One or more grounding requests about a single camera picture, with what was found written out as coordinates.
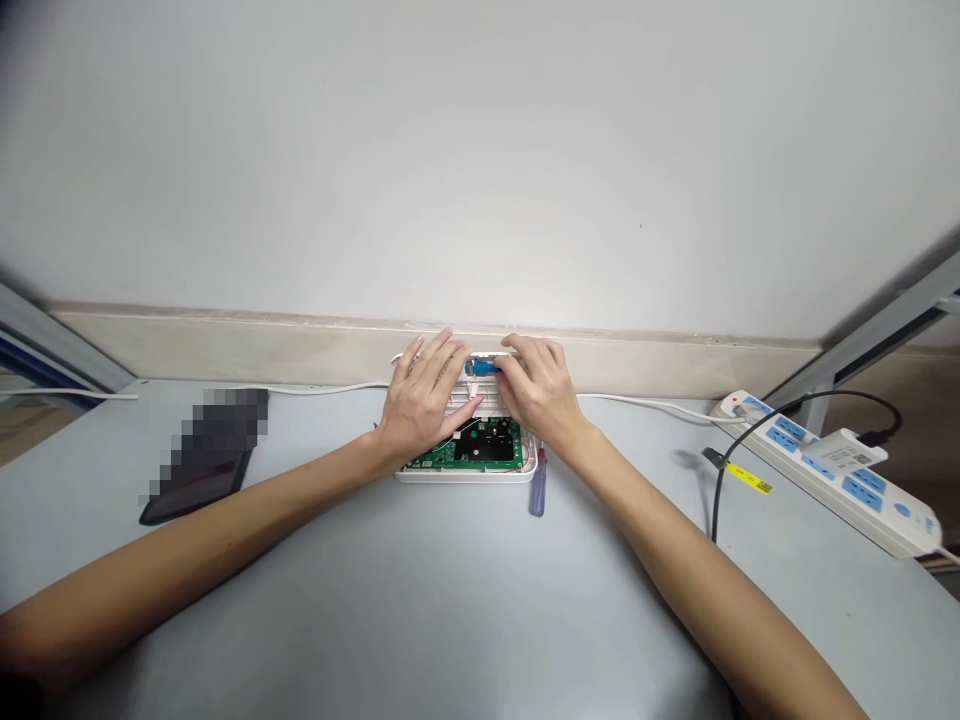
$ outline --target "router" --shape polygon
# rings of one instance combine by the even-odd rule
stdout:
[[[537,469],[536,438],[520,427],[500,397],[493,361],[508,352],[474,352],[447,401],[447,414],[483,396],[473,418],[449,438],[394,473],[408,483],[525,483]]]

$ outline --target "table surface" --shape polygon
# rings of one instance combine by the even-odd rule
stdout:
[[[0,611],[150,532],[142,496],[216,383],[138,381],[0,470]],[[384,391],[274,396],[246,485],[379,420]],[[710,403],[684,402],[706,411]],[[584,412],[697,525],[719,429],[586,399]],[[872,718],[960,707],[960,604],[749,451],[772,483],[723,489],[720,546]],[[725,690],[605,509],[549,456],[529,485],[384,479],[136,644],[65,717],[726,718]]]

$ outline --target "green circuit board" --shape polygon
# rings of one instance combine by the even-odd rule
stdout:
[[[523,439],[513,418],[472,418],[407,463],[408,468],[446,470],[517,470],[523,467]]]

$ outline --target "person's left hand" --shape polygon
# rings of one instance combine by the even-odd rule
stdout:
[[[383,406],[383,419],[375,432],[383,446],[404,462],[452,435],[473,417],[483,400],[483,396],[478,395],[455,413],[445,415],[453,386],[473,352],[469,345],[451,340],[452,334],[450,328],[439,333],[414,363],[414,356],[423,344],[423,337],[419,336],[397,360]]]

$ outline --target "blue screwdriver handle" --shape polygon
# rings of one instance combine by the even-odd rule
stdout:
[[[543,448],[540,448],[537,452],[537,470],[533,473],[533,482],[530,487],[530,514],[534,517],[543,517],[546,495],[547,454]]]

